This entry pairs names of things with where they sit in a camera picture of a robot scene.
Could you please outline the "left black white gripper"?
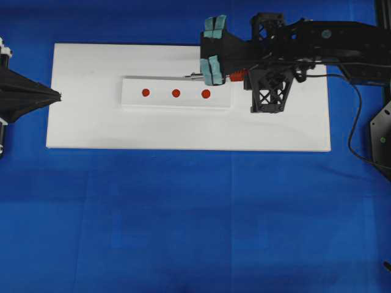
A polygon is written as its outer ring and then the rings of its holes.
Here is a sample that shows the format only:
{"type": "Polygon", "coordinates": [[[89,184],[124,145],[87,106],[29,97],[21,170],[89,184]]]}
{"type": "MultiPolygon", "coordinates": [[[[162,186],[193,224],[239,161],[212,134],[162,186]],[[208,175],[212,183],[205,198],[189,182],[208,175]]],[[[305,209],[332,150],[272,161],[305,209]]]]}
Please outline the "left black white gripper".
{"type": "Polygon", "coordinates": [[[9,69],[12,50],[1,38],[1,90],[42,95],[1,95],[1,157],[4,155],[5,128],[21,116],[60,101],[61,94],[9,69]]]}

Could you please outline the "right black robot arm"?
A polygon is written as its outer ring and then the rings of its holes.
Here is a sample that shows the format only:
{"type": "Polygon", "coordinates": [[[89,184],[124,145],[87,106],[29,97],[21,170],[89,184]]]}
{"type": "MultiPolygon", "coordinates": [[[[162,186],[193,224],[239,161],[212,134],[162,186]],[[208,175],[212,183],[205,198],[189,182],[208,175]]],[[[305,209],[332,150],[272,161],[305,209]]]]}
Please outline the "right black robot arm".
{"type": "Polygon", "coordinates": [[[227,30],[225,15],[205,20],[200,72],[207,85],[238,78],[252,93],[251,112],[279,113],[293,82],[304,82],[316,65],[333,65],[353,85],[390,84],[390,31],[354,21],[287,24],[280,13],[258,13],[251,38],[227,30]]]}

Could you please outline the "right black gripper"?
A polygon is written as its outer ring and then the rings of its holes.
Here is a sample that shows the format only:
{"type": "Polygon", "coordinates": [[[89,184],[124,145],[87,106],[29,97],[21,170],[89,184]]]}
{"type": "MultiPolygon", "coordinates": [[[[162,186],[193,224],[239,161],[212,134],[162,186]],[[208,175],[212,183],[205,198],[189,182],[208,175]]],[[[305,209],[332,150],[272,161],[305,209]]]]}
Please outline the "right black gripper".
{"type": "Polygon", "coordinates": [[[200,39],[200,73],[206,85],[224,85],[226,75],[248,70],[244,88],[252,92],[250,111],[276,114],[283,112],[293,81],[305,81],[305,66],[287,57],[287,50],[295,45],[297,26],[290,27],[281,13],[258,13],[252,17],[251,41],[263,49],[254,65],[245,59],[251,44],[227,30],[227,16],[219,15],[205,20],[200,39]]]}

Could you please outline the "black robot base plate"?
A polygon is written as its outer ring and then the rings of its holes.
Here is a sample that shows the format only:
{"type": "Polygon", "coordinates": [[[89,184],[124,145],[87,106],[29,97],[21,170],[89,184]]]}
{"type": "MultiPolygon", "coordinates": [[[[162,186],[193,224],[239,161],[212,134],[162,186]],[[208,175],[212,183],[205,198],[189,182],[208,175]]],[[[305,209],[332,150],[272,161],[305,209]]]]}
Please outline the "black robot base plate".
{"type": "Polygon", "coordinates": [[[371,120],[370,137],[376,168],[390,181],[390,102],[371,120]]]}

